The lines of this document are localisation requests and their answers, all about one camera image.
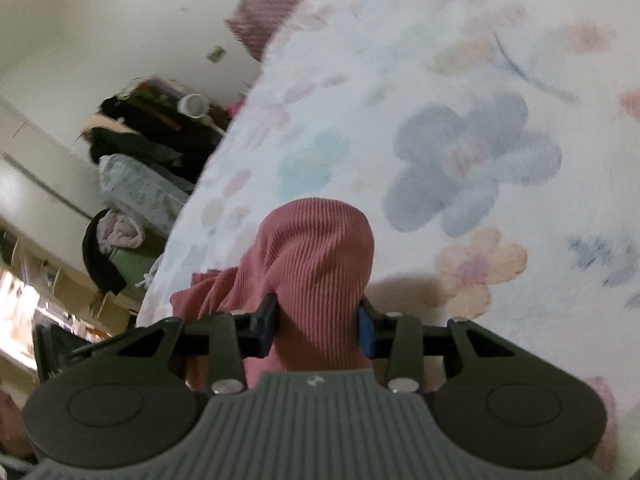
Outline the small white fan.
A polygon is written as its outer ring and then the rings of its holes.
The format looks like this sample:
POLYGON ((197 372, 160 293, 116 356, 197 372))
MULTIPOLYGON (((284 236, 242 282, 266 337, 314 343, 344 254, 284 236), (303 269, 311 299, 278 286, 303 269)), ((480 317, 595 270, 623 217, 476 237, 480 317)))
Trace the small white fan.
POLYGON ((209 116, 210 103, 205 96, 199 93, 186 94, 178 101, 177 110, 180 114, 183 114, 183 116, 211 128, 222 136, 224 135, 224 129, 217 126, 213 118, 209 116))

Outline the dark hanging clothes rack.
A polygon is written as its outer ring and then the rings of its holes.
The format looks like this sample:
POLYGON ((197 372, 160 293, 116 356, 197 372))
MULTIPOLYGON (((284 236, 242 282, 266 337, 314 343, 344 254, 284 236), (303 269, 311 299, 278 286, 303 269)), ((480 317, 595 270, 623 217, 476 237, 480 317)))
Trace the dark hanging clothes rack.
MULTIPOLYGON (((186 186, 194 185, 223 136, 178 112, 178 101, 189 93, 201 94, 155 75, 105 99, 81 130, 91 160, 123 154, 186 186)), ((205 97, 209 116, 226 133, 228 110, 205 97)))

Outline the pink ribbed small garment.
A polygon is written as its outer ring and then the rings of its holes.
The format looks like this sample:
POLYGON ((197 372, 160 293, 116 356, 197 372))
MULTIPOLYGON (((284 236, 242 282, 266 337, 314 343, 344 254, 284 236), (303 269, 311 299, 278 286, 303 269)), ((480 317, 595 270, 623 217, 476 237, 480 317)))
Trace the pink ribbed small garment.
POLYGON ((357 315, 371 276, 374 238, 367 217, 339 200, 294 200, 265 218, 233 268, 195 273, 175 292, 172 312, 186 322, 219 312, 255 312, 276 295, 280 328, 268 356, 244 360, 255 387, 265 372, 367 368, 357 315))

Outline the white floral bed quilt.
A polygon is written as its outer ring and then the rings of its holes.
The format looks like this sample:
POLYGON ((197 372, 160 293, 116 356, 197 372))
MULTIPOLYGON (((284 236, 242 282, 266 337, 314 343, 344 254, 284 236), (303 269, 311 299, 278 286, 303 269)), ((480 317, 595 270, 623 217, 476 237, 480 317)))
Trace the white floral bed quilt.
POLYGON ((302 0, 169 235, 138 321, 270 211, 369 219, 370 299, 472 318, 581 378, 639 473, 639 0, 302 0))

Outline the pink fluffy cloth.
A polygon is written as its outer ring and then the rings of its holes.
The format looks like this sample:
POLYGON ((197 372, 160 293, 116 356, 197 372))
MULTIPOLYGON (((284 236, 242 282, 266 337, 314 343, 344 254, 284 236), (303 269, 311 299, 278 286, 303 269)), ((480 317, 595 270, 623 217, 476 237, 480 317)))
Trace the pink fluffy cloth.
POLYGON ((96 226, 96 241, 102 254, 118 248, 136 249, 145 239, 144 229, 134 219, 109 210, 96 226))

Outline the pale floral garment bag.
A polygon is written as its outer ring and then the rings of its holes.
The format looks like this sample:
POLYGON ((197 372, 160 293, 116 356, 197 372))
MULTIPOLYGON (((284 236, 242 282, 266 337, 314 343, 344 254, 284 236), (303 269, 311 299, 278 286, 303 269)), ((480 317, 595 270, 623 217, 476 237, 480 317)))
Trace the pale floral garment bag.
POLYGON ((98 167, 100 190, 110 206, 158 235, 170 235, 188 193, 127 155, 103 156, 98 167))

